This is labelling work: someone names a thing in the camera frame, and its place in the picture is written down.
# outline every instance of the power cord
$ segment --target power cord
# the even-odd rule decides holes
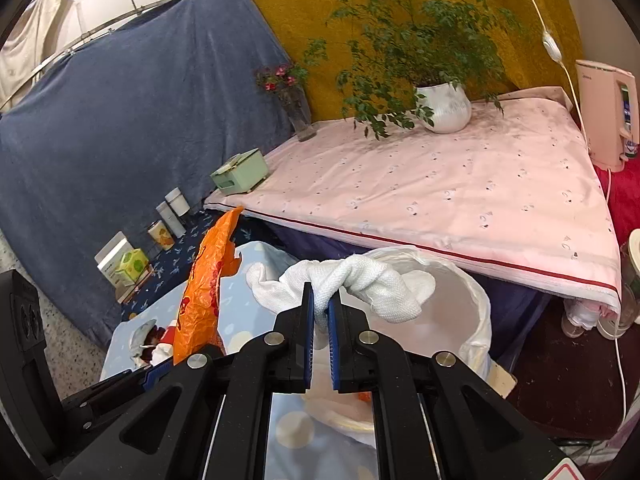
[[[549,57],[553,59],[558,65],[562,67],[564,73],[566,74],[566,78],[569,81],[569,86],[571,87],[571,94],[574,98],[575,109],[578,111],[578,118],[580,119],[580,128],[582,131],[582,136],[584,137],[584,142],[589,149],[589,141],[587,140],[587,132],[584,127],[584,121],[582,120],[582,113],[580,111],[580,106],[578,105],[578,99],[575,95],[574,83],[571,81],[571,76],[569,76],[569,71],[564,66],[564,62],[562,62],[562,52],[556,43],[556,40],[551,36],[546,28],[545,20],[542,18],[542,13],[540,13],[540,9],[538,8],[538,4],[535,0],[531,0],[533,6],[536,8],[536,12],[538,13],[538,17],[540,19],[540,23],[542,23],[542,44],[545,47],[546,52],[549,54]],[[607,184],[607,205],[609,205],[609,194],[611,192],[611,170],[607,169],[607,175],[609,177],[609,182]],[[622,382],[622,422],[625,421],[626,417],[626,386],[625,386],[625,376],[622,372],[622,362],[620,361],[620,347],[618,345],[618,329],[620,326],[620,314],[618,314],[618,318],[616,319],[616,329],[614,332],[614,343],[616,346],[616,359],[618,360],[618,372],[620,373],[620,381]]]

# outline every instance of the jar lid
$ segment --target jar lid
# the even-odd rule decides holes
[[[171,202],[171,200],[175,200],[176,198],[178,198],[182,193],[180,192],[180,188],[177,187],[174,190],[170,191],[169,193],[167,193],[164,197],[166,198],[167,202]]]
[[[640,276],[640,229],[634,229],[629,236],[629,259],[636,275]]]

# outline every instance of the metal screw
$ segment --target metal screw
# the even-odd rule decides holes
[[[269,346],[279,345],[284,341],[284,336],[280,332],[269,332],[264,336],[264,342]]]
[[[194,354],[187,359],[187,366],[193,370],[202,368],[205,364],[207,364],[207,356],[204,354]]]
[[[456,356],[451,352],[440,352],[438,355],[436,355],[436,362],[440,366],[449,368],[456,364]]]
[[[364,332],[360,332],[358,339],[365,345],[373,345],[380,340],[380,336],[373,332],[373,330],[365,330]]]

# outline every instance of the flower bouquet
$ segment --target flower bouquet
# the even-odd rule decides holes
[[[277,95],[300,142],[316,135],[316,127],[310,123],[302,107],[302,84],[307,76],[306,68],[298,64],[285,64],[276,68],[263,68],[255,78],[260,88]]]

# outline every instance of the light blue tablecloth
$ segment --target light blue tablecloth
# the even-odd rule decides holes
[[[218,329],[227,352],[232,353],[249,339],[273,328],[275,316],[260,306],[244,275],[251,264],[262,262],[277,279],[295,258],[263,242],[250,242],[236,249],[242,266],[235,276],[222,278]],[[135,329],[155,319],[167,326],[175,319],[186,283],[167,293],[134,319],[121,323],[111,340],[102,379],[128,368],[129,340]],[[305,413],[299,395],[273,396],[267,446],[265,480],[374,480],[378,478],[376,452],[329,428]]]

